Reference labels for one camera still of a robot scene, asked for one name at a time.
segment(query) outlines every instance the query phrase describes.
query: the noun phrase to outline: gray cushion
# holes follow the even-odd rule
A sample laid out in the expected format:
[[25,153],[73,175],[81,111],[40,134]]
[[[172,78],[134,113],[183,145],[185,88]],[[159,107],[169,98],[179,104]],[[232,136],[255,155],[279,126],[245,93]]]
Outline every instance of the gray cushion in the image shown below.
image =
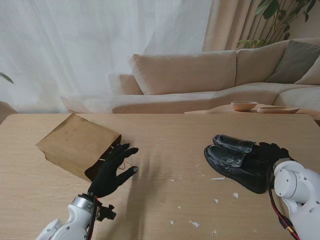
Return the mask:
[[266,83],[294,84],[320,56],[320,45],[290,40],[283,57]]

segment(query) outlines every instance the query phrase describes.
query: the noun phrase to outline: wooden bowl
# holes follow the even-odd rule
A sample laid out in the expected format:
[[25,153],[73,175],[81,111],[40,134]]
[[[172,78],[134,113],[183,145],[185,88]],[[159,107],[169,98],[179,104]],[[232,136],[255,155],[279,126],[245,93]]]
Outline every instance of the wooden bowl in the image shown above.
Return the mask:
[[264,106],[259,107],[256,111],[259,114],[295,114],[300,108],[289,106]]
[[253,109],[257,104],[256,101],[233,101],[231,107],[238,112],[247,112]]

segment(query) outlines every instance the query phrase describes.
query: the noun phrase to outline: beige sofa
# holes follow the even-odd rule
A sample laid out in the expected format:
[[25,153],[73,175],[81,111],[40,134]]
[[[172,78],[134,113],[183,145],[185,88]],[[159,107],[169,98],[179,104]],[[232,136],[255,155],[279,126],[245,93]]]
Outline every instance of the beige sofa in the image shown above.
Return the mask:
[[[320,38],[296,39],[320,45]],[[320,111],[320,59],[295,84],[264,82],[288,41],[258,49],[193,55],[132,57],[133,75],[121,75],[122,95],[61,97],[78,113],[184,113],[233,101]]]

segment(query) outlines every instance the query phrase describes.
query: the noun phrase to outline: brown paper bag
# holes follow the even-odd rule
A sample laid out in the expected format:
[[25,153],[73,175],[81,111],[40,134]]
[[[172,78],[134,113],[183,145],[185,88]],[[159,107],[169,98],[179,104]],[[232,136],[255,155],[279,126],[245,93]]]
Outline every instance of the brown paper bag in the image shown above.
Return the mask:
[[121,141],[121,135],[107,127],[71,114],[36,146],[45,158],[64,170],[92,181],[103,160]]

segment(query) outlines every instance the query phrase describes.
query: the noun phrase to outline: black robotic glove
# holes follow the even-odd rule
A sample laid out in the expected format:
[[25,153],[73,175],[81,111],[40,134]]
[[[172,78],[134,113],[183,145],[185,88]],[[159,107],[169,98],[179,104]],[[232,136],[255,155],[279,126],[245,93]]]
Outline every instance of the black robotic glove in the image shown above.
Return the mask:
[[269,165],[274,165],[279,159],[291,159],[289,151],[285,148],[280,148],[275,143],[260,142],[259,146],[254,147],[253,151],[258,155],[258,158],[268,163]]
[[139,168],[132,166],[117,176],[117,169],[125,158],[138,152],[138,148],[129,148],[129,143],[117,145],[105,158],[97,176],[92,181],[88,193],[93,193],[97,198],[112,194],[119,186],[132,177]]

